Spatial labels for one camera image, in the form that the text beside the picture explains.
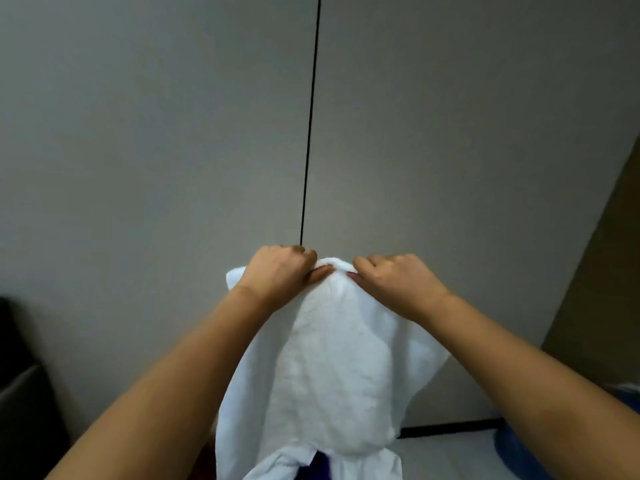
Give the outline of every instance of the gray cabinet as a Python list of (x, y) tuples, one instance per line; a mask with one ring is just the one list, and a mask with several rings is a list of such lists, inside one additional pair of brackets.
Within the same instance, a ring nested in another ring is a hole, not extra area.
[[(542, 342), (640, 123), (638, 0), (323, 0), (303, 243)], [(451, 360), (407, 424), (480, 419)]]
[(0, 289), (85, 428), (295, 243), (317, 0), (0, 0)]

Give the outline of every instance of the person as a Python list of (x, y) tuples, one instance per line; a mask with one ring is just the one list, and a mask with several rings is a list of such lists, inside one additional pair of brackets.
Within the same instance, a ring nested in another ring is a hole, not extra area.
[[(48, 480), (184, 480), (245, 349), (333, 272), (301, 246), (261, 248), (195, 330), (80, 437)], [(351, 279), (442, 343), (558, 479), (640, 479), (638, 414), (449, 291), (414, 255), (356, 257)]]

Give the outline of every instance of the black vertical line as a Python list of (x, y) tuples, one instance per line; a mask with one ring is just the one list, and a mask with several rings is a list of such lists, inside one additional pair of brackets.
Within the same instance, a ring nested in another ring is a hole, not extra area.
[(307, 178), (309, 176), (309, 151), (311, 149), (311, 124), (314, 119), (314, 93), (316, 91), (316, 60), (318, 58), (318, 32), (320, 30), (320, 6), (322, 0), (318, 0), (316, 15), (316, 42), (314, 44), (314, 68), (311, 76), (311, 101), (309, 103), (309, 128), (307, 129), (307, 161), (305, 162), (305, 188), (302, 193), (302, 221), (300, 222), (300, 246), (305, 231), (305, 209), (307, 207)]

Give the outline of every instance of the white garment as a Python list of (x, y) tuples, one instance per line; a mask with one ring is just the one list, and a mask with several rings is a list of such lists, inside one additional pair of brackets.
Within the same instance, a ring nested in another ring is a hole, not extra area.
[[(270, 318), (238, 364), (216, 430), (219, 480), (293, 479), (316, 451), (334, 480), (402, 478), (385, 447), (449, 354), (361, 290), (351, 265), (324, 264), (336, 272)], [(243, 272), (228, 272), (229, 289)]]

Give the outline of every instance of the person's left hand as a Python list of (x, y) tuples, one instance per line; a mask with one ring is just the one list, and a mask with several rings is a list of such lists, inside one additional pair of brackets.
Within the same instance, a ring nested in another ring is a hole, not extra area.
[(313, 269), (317, 258), (314, 250), (302, 246), (264, 246), (249, 261), (236, 288), (251, 292), (272, 314), (334, 271), (333, 266)]

